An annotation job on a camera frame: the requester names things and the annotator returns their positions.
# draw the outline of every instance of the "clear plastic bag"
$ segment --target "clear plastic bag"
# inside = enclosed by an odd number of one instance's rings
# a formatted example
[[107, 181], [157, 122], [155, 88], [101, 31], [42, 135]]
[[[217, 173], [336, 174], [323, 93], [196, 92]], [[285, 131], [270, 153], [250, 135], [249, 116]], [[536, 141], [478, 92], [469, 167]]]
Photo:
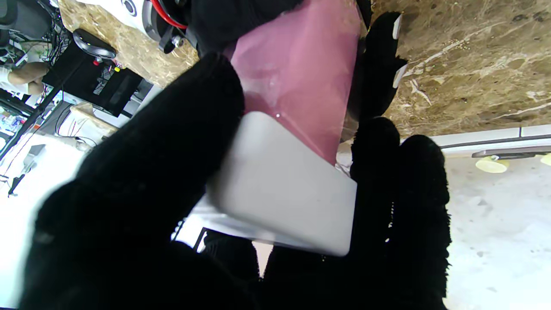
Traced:
[[231, 63], [247, 112], [271, 115], [334, 165], [359, 35], [355, 0], [305, 0], [239, 38]]

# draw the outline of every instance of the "brown marble surface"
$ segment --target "brown marble surface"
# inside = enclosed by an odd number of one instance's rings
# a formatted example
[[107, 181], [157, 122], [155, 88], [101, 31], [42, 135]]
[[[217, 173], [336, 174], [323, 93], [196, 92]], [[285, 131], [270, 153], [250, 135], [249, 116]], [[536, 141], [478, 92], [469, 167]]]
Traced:
[[[84, 28], [161, 87], [197, 60], [169, 55], [97, 6], [60, 0], [69, 30]], [[551, 0], [376, 0], [374, 17], [404, 13], [398, 53], [410, 60], [387, 116], [403, 136], [551, 124]], [[355, 122], [347, 119], [343, 138]]]

